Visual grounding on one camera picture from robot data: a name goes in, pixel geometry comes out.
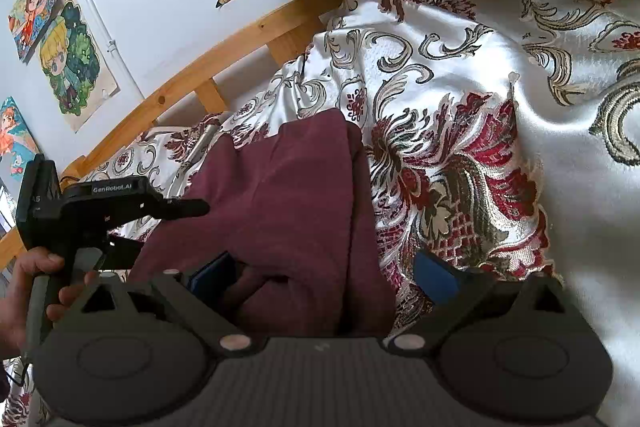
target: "bedspread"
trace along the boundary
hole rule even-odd
[[[504,279],[546,270],[614,360],[600,411],[635,426],[640,305],[638,0],[344,0],[327,31],[235,114],[154,130],[92,178],[180,195],[223,132],[236,147],[338,107],[362,130],[395,331],[429,312],[426,247]],[[144,239],[145,219],[123,230]]]

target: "wooden bed rail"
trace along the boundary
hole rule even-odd
[[[249,24],[194,60],[127,115],[87,156],[72,162],[64,176],[81,178],[105,163],[119,149],[153,126],[154,121],[175,103],[195,91],[208,112],[222,112],[226,104],[213,77],[265,44],[274,60],[282,65],[300,55],[311,37],[322,31],[318,17],[337,8],[342,0],[293,0]],[[0,240],[0,266],[24,251],[14,228]]]

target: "floral bedspread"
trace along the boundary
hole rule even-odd
[[[242,147],[338,107],[369,154],[394,331],[431,309],[412,280],[418,248],[504,279],[558,271],[614,360],[600,416],[632,426],[639,73],[638,0],[344,0],[238,112],[152,129],[88,178],[142,174],[180,196],[221,133]]]

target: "maroon cloth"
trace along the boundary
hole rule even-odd
[[[211,210],[160,223],[130,279],[228,251],[244,267],[218,310],[247,333],[386,335],[394,292],[378,266],[369,165],[340,110],[236,150],[220,137],[188,190]]]

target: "blonde hair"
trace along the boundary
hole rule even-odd
[[[58,54],[59,50],[68,47],[66,38],[66,25],[64,17],[56,17],[51,23],[51,28],[47,32],[46,38],[40,46],[40,62],[44,70],[49,69],[49,63]]]

